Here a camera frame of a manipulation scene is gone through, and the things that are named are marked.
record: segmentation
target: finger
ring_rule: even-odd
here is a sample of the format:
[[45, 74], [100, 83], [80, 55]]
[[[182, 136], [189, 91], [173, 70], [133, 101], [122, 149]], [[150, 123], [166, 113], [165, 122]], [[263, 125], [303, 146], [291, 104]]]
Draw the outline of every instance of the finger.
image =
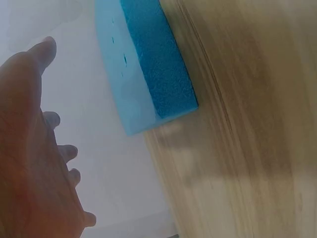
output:
[[44, 112], [43, 116], [53, 130], [59, 126], [60, 116], [56, 112]]
[[41, 43], [28, 50], [38, 63], [38, 70], [42, 75], [56, 56], [56, 41], [53, 37], [46, 37]]
[[70, 182], [76, 187], [80, 182], [80, 172], [77, 169], [72, 169], [68, 173]]
[[90, 212], [85, 212], [85, 227], [93, 227], [96, 225], [97, 218]]
[[59, 145], [58, 150], [63, 156], [65, 163], [68, 163], [70, 160], [76, 158], [78, 154], [78, 149], [73, 145]]

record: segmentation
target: sponge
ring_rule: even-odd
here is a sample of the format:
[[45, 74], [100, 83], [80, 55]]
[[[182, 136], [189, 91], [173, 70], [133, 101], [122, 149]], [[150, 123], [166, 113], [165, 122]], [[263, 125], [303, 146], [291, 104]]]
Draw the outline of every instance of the sponge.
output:
[[123, 127], [132, 135], [197, 109], [159, 0], [96, 0], [96, 31]]

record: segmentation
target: skin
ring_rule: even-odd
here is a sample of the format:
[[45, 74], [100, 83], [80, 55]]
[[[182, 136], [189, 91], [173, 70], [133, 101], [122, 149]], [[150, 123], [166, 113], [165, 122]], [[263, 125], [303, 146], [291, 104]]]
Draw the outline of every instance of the skin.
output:
[[85, 212], [66, 163], [73, 145], [57, 146], [57, 113], [43, 113], [42, 74], [56, 55], [47, 37], [0, 67], [0, 237], [79, 238], [96, 217]]

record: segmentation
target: foam block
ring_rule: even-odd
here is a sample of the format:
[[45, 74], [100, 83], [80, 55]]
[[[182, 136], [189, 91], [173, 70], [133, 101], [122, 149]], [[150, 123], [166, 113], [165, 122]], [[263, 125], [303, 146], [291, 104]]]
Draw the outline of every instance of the foam block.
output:
[[159, 0], [96, 0], [96, 30], [128, 135], [194, 111], [197, 100]]

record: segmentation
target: wooden surface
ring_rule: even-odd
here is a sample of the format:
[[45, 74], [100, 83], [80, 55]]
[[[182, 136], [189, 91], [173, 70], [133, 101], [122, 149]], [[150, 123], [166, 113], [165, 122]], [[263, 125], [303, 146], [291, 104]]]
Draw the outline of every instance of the wooden surface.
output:
[[181, 237], [317, 237], [317, 1], [161, 3], [200, 103], [145, 134]]

